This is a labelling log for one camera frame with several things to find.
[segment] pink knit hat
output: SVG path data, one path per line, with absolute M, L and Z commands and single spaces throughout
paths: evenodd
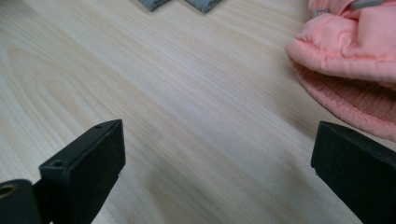
M 309 8 L 317 16 L 286 46 L 297 77 L 335 116 L 396 141 L 396 1 L 310 0 Z

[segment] light wood surface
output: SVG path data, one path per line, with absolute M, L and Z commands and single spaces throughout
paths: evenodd
M 310 167 L 318 122 L 345 123 L 284 52 L 306 4 L 1 0 L 0 182 L 36 182 L 123 119 L 127 164 L 94 223 L 360 223 Z

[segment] black mount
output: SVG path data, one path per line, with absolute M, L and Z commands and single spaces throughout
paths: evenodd
M 363 223 L 396 223 L 396 152 L 322 121 L 311 166 Z
M 122 120 L 98 124 L 41 164 L 34 185 L 0 184 L 0 223 L 91 223 L 124 165 Z

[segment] gray cloth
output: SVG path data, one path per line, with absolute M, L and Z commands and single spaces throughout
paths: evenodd
M 152 11 L 157 7 L 169 2 L 170 0 L 139 0 L 148 10 Z M 192 4 L 198 10 L 206 13 L 210 9 L 216 6 L 221 0 L 186 0 L 188 3 Z
M 139 0 L 146 7 L 146 9 L 152 11 L 157 7 L 169 2 L 169 0 Z
M 213 7 L 215 7 L 221 0 L 186 0 L 198 10 L 202 11 L 203 13 L 206 13 Z

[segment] screw hole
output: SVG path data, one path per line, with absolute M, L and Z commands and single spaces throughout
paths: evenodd
M 0 199 L 6 198 L 8 195 L 13 194 L 18 188 L 18 185 L 4 185 L 0 187 Z
M 55 167 L 63 167 L 63 166 L 64 166 L 64 162 L 61 161 L 61 160 L 53 161 L 53 162 L 51 163 L 51 165 L 52 165 L 52 166 L 55 166 Z

